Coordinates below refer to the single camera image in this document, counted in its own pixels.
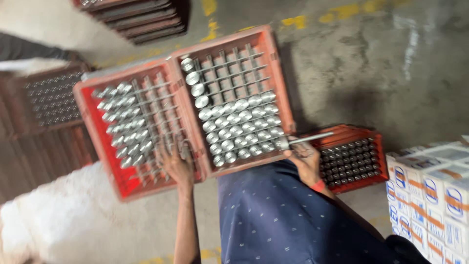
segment red plastic crate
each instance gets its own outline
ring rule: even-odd
[[[94,99],[91,93],[95,89],[104,89],[108,85],[117,86],[122,81],[130,82],[132,79],[137,79],[140,85],[143,83],[145,76],[150,76],[156,82],[156,76],[161,74],[164,79],[164,85],[168,87],[170,93],[174,94],[174,104],[177,106],[177,116],[181,118],[182,128],[190,127],[188,116],[190,112],[185,109],[188,105],[186,102],[188,96],[184,89],[179,89],[178,85],[174,83],[173,74],[169,68],[167,61],[164,59],[152,61],[143,65],[139,65],[123,72],[114,73],[102,78],[92,78],[85,83],[78,83],[74,87],[74,93],[78,107],[82,113],[85,124],[90,133],[96,152],[103,163],[108,176],[113,183],[113,186],[122,201],[130,201],[143,195],[148,195],[157,191],[162,191],[175,186],[172,179],[166,181],[163,179],[164,175],[158,174],[156,183],[151,175],[143,177],[142,179],[135,177],[139,172],[138,167],[129,167],[121,169],[120,161],[115,157],[116,148],[111,146],[112,136],[106,134],[106,129],[109,124],[105,123],[101,117],[104,111],[97,109],[100,100]],[[193,149],[198,149],[194,144],[193,136],[190,129],[185,129],[183,132],[185,138],[189,140],[189,144]],[[202,180],[200,167],[196,162],[196,180]]]

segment finger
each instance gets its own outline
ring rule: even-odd
[[[296,156],[293,151],[291,150],[285,150],[283,152],[283,154],[285,156],[287,156],[287,158],[293,162],[293,164],[295,164],[297,167],[303,167],[305,165],[304,161],[301,160],[298,156]]]

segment metal tool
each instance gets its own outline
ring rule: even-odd
[[[300,138],[300,139],[296,139],[296,140],[290,140],[290,141],[288,141],[287,137],[282,136],[282,137],[280,137],[279,143],[276,147],[279,150],[286,150],[286,149],[290,149],[290,145],[293,145],[293,144],[297,144],[297,143],[301,143],[301,142],[305,142],[305,141],[322,139],[322,138],[326,138],[326,137],[329,137],[329,136],[332,136],[332,135],[334,135],[334,132],[326,132],[326,133],[321,133],[321,134],[312,135],[312,136],[309,136],[309,137]]]

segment concrete floor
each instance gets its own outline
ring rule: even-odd
[[[44,5],[34,0],[0,0],[0,30],[77,49],[96,66],[108,67],[269,23],[278,40],[298,130],[332,123],[376,127],[383,133],[386,149],[395,150],[454,140],[467,133],[467,12],[469,2],[464,0],[193,0],[185,36],[134,47],[73,10],[68,1],[50,0]],[[81,217],[75,225],[85,225],[86,232],[72,232],[74,228],[68,225],[61,231],[74,236],[59,241],[44,240],[47,232],[35,233],[33,236],[42,239],[35,240],[31,254],[48,253],[51,263],[169,263],[174,244],[175,193],[119,205],[110,197],[105,176],[97,175],[98,179],[93,179],[99,187],[85,188],[86,195],[79,199],[99,204],[102,214],[117,221],[120,228],[110,229],[115,232],[108,239],[114,241],[111,245],[130,248],[90,247],[86,240],[97,239],[109,223],[96,224]],[[54,184],[47,188],[54,189]],[[390,233],[384,185],[340,197],[383,235]],[[216,263],[219,233],[215,180],[197,186],[196,200],[204,261]],[[35,217],[39,213],[22,215]],[[139,222],[135,214],[146,214],[145,222]],[[126,217],[136,221],[123,221]],[[99,241],[96,245],[105,245],[107,240]],[[64,251],[74,254],[70,258],[58,254]]]

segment metal cylinder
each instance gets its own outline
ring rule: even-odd
[[[225,162],[226,163],[233,163],[236,161],[236,154],[233,151],[230,151],[225,154]]]
[[[241,118],[239,117],[238,114],[233,113],[227,117],[227,120],[230,124],[237,124],[239,121],[241,121]]]
[[[123,157],[127,155],[127,151],[128,151],[127,147],[123,147],[123,148],[116,150],[116,158],[122,159]]]
[[[256,107],[252,110],[252,116],[254,118],[265,116],[265,110],[262,107]]]
[[[273,92],[265,92],[261,94],[262,102],[268,103],[272,102],[275,99],[275,94]]]
[[[264,110],[268,115],[277,114],[279,112],[279,108],[274,104],[265,105]]]
[[[264,129],[264,128],[268,127],[269,124],[267,123],[267,121],[264,118],[259,118],[259,119],[256,119],[254,121],[254,126],[257,129]]]
[[[247,134],[246,140],[249,144],[256,144],[259,142],[259,138],[255,134]]]
[[[200,110],[200,112],[199,112],[200,120],[205,121],[205,120],[209,119],[210,117],[212,117],[212,111],[210,109],[204,108],[204,109]]]
[[[247,146],[248,144],[248,141],[246,140],[245,137],[241,136],[241,137],[237,137],[234,139],[234,145],[237,147],[237,148],[242,148],[242,147],[245,147]]]
[[[145,141],[142,144],[140,144],[141,153],[149,152],[151,150],[153,150],[153,142],[151,142],[150,140]]]
[[[234,105],[236,107],[236,110],[238,111],[245,110],[246,108],[249,107],[248,100],[246,99],[239,99],[238,101],[236,101],[236,103],[234,103]]]
[[[200,81],[200,75],[197,72],[191,72],[186,76],[186,83],[190,86],[195,85]]]
[[[218,131],[218,136],[220,137],[221,140],[225,140],[225,139],[231,137],[231,132],[228,128],[224,128],[224,129]]]
[[[229,102],[223,106],[223,111],[225,114],[231,114],[236,111],[236,104],[234,102]]]
[[[249,110],[244,110],[239,113],[239,118],[241,119],[241,122],[246,122],[252,118],[252,114]]]
[[[181,62],[181,69],[186,73],[191,73],[195,70],[194,61],[191,58],[185,58]]]
[[[205,139],[207,139],[207,142],[209,144],[213,144],[213,143],[216,143],[218,141],[219,137],[215,132],[211,132],[207,135],[207,137]]]
[[[213,121],[207,121],[202,125],[202,129],[205,132],[212,132],[216,128],[217,128],[217,126],[215,125],[215,122],[213,122]]]
[[[262,154],[262,148],[259,145],[252,145],[249,148],[249,151],[251,152],[251,154],[253,156],[258,156],[258,155]]]
[[[278,126],[276,127],[273,127],[270,129],[270,134],[273,136],[273,137],[279,137],[279,136],[283,136],[284,135],[284,132],[283,132],[283,129],[279,128]]]
[[[251,157],[251,152],[247,148],[242,148],[238,151],[238,157],[241,159],[247,159]]]
[[[225,140],[221,143],[221,148],[224,151],[232,150],[234,147],[235,147],[235,144],[233,143],[232,140]]]
[[[150,132],[147,129],[139,130],[136,132],[135,140],[142,141],[150,136]]]
[[[223,149],[221,148],[221,145],[216,143],[216,144],[213,144],[210,146],[210,153],[212,153],[213,155],[216,155],[216,154],[219,154],[223,151]]]
[[[121,168],[125,169],[128,168],[132,165],[132,157],[125,157],[123,160],[121,160]]]
[[[111,141],[111,146],[114,148],[121,147],[122,145],[124,145],[124,136],[114,137]]]
[[[242,134],[242,128],[239,125],[234,125],[230,128],[230,132],[233,137],[237,137]]]
[[[204,108],[208,105],[209,103],[209,98],[206,95],[202,95],[200,97],[197,97],[196,99],[196,107],[197,108]]]
[[[254,132],[256,130],[256,127],[254,126],[252,122],[246,122],[242,124],[242,130],[245,133],[250,133],[250,132]]]
[[[214,164],[216,167],[223,166],[223,164],[225,164],[225,159],[223,158],[222,155],[216,155],[216,156],[213,158],[213,164]]]
[[[272,138],[272,135],[267,130],[259,131],[257,136],[260,138],[260,140],[269,140]]]
[[[262,142],[261,143],[261,148],[265,152],[272,152],[275,150],[275,146],[271,142]]]
[[[215,125],[219,128],[225,127],[229,124],[228,120],[225,117],[219,117],[215,120]]]
[[[254,107],[262,103],[262,98],[259,95],[253,95],[248,99],[249,106]]]
[[[194,97],[201,96],[202,94],[205,93],[205,86],[203,84],[196,84],[196,85],[191,87],[190,93]]]
[[[214,117],[219,117],[225,113],[225,110],[223,109],[223,106],[217,105],[214,108],[212,108],[212,116]]]

